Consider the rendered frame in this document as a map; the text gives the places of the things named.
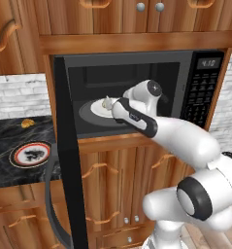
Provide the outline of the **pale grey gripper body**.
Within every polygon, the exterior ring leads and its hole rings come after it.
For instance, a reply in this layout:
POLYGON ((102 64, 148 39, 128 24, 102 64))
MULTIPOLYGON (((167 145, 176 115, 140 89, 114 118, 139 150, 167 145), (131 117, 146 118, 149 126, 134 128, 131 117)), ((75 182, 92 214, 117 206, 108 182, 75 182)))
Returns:
POLYGON ((121 99, 121 97, 119 98, 111 98, 111 110, 113 110, 114 105, 121 99))

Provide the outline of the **pale garlic bulb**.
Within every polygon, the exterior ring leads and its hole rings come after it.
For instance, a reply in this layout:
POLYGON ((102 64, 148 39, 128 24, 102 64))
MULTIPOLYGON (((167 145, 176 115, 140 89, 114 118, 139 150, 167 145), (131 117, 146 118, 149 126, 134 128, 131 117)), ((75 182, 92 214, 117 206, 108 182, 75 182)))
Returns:
POLYGON ((109 96, 106 96, 102 102, 102 106, 107 109, 111 110, 112 109, 112 100, 109 96))

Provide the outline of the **white plate in microwave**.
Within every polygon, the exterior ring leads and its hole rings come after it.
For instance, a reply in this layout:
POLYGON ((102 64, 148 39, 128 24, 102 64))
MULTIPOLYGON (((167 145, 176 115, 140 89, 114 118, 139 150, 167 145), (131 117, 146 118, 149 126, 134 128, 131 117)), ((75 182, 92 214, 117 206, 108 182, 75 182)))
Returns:
POLYGON ((91 104, 90 110, 93 114, 101 118, 112 118, 112 110, 107 110, 102 106, 104 98, 94 101, 91 104))

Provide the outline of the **black microwave door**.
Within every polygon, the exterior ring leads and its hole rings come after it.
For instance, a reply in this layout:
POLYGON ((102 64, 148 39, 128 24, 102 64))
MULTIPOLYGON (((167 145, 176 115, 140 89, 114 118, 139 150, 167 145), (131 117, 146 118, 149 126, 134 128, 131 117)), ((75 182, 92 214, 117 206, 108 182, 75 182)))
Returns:
POLYGON ((73 104, 65 60, 53 60, 56 98, 57 150, 74 249, 88 249, 83 180, 73 104))

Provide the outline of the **black microwave oven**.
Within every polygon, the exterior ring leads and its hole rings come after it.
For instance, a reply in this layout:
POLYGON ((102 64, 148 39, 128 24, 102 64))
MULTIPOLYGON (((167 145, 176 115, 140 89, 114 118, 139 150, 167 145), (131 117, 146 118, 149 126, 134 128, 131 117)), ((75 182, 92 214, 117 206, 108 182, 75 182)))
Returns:
POLYGON ((121 97, 143 80, 160 84, 156 114, 203 127, 224 58, 219 50, 139 53, 61 54, 78 139, 133 133, 129 125, 102 127, 80 116, 84 104, 106 96, 121 97))

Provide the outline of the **white plate with red rim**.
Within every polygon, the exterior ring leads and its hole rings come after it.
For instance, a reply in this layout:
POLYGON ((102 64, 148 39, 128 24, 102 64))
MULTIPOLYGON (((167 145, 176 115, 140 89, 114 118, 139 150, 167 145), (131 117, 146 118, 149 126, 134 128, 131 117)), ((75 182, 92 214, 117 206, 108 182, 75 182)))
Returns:
POLYGON ((16 146, 10 153, 9 161, 17 168, 34 168, 45 164, 50 157, 51 144, 45 141, 29 141, 16 146))

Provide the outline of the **dark round turntable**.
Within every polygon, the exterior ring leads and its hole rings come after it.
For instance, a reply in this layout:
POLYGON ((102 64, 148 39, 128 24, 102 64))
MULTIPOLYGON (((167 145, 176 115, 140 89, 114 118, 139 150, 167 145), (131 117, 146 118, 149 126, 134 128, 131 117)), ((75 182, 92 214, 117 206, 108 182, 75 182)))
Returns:
POLYGON ((146 105, 141 101, 122 97, 114 105, 112 118, 101 118, 93 114, 90 107, 94 101, 84 104, 80 109, 80 116, 92 125, 99 125, 102 127, 131 125, 145 129, 154 121, 154 118, 147 114, 146 105))

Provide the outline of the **wooden base cupboard door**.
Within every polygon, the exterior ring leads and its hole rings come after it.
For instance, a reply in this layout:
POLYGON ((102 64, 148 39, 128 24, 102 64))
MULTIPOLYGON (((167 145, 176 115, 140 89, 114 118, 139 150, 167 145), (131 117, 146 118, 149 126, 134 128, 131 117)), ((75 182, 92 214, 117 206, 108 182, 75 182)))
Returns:
POLYGON ((89 231, 130 223, 136 149, 81 155, 86 225, 89 231))
POLYGON ((66 249, 57 239, 43 207, 0 213, 0 249, 66 249), (17 226, 8 225, 20 216, 36 215, 17 226))
POLYGON ((159 145, 146 148, 145 162, 140 178, 141 197, 156 190, 175 187, 194 169, 159 145))

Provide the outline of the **small orange food item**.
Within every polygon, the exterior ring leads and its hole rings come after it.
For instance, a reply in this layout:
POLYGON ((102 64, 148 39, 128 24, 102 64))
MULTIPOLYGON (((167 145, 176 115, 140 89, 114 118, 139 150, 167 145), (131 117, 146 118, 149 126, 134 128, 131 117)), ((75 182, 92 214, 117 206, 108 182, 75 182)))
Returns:
POLYGON ((34 124, 35 124, 35 122, 33 120, 31 120, 31 119, 25 119, 25 120, 22 121, 21 127, 22 128, 29 128, 30 126, 32 126, 34 124))

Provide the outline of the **wooden drawer front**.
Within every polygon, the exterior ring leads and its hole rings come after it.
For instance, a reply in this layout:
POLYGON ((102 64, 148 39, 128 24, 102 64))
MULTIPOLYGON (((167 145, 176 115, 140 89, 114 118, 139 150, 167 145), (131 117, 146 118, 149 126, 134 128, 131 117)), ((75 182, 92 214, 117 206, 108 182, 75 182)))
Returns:
POLYGON ((128 249, 142 246, 152 230, 153 224, 150 224, 103 234, 97 238, 96 249, 128 249), (131 243, 127 241, 128 236, 132 237, 131 243))
POLYGON ((44 183, 0 188, 0 212, 40 206, 44 203, 44 183))

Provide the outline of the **wooden wall cupboard door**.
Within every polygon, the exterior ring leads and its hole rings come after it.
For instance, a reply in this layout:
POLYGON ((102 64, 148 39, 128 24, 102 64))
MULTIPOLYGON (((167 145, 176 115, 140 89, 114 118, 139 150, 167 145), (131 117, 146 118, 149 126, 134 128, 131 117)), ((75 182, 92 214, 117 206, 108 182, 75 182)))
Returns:
POLYGON ((14 19, 21 29, 9 37, 0 52, 0 75, 43 73, 38 23, 33 0, 0 0, 0 33, 14 19))

